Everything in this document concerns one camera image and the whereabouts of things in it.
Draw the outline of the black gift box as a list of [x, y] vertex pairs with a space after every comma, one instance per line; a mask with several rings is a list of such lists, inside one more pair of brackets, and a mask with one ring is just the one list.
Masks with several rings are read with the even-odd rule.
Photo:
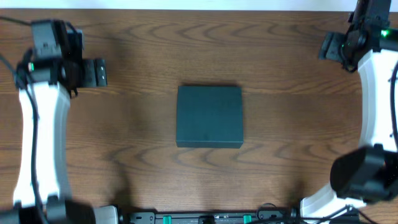
[[244, 142], [243, 98], [238, 86], [180, 86], [177, 147], [235, 148]]

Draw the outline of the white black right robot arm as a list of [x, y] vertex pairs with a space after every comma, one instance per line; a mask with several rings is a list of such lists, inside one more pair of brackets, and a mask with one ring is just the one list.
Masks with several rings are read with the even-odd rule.
[[346, 215], [397, 197], [397, 30], [391, 0], [359, 0], [346, 33], [329, 32], [318, 57], [358, 72], [362, 125], [358, 148], [333, 163], [330, 181], [300, 201], [307, 223], [348, 222]]

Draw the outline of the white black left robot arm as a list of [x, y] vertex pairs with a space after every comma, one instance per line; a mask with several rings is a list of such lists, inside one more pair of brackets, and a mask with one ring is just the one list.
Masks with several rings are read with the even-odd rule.
[[114, 205], [93, 208], [74, 201], [66, 163], [71, 92], [106, 85], [102, 61], [45, 57], [22, 60], [13, 70], [22, 108], [22, 157], [13, 208], [1, 223], [122, 223]]

